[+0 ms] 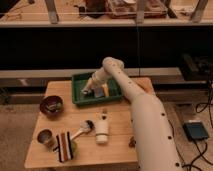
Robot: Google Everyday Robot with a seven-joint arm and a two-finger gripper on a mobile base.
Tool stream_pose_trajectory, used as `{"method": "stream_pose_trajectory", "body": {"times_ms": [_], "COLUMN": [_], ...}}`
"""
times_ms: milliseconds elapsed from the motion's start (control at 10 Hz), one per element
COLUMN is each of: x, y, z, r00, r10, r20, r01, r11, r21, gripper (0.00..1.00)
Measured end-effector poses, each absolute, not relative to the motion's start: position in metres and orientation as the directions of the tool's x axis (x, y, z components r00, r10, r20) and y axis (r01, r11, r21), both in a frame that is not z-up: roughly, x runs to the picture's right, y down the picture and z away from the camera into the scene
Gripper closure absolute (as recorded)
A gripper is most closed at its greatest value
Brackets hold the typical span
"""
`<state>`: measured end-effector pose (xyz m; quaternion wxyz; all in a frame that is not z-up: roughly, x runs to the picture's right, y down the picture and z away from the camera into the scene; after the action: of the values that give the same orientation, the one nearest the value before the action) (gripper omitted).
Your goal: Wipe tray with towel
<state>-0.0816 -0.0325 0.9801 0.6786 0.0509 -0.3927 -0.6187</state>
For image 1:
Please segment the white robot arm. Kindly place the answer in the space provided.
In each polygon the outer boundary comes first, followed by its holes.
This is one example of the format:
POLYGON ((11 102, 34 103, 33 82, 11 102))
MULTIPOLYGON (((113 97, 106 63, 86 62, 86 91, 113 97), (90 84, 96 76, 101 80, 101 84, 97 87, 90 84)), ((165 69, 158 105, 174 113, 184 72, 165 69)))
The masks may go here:
POLYGON ((106 57, 82 89, 88 94, 113 77, 131 103, 133 135, 139 171, 183 171, 172 130, 161 100, 149 94, 123 71, 121 60, 106 57))

